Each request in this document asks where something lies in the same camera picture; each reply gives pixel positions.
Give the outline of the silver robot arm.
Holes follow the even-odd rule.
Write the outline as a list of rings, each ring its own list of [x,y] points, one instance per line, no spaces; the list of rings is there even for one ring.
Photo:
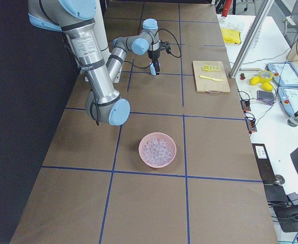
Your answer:
[[[143,21],[142,31],[136,36],[120,37],[113,41],[113,51],[104,55],[97,38],[104,28],[95,28],[102,20],[99,1],[28,1],[30,23],[38,28],[62,32],[70,41],[72,53],[86,74],[91,90],[86,100],[86,111],[96,123],[119,126],[130,114],[130,104],[113,86],[129,52],[148,53],[156,74],[159,73],[161,43],[155,19]]]

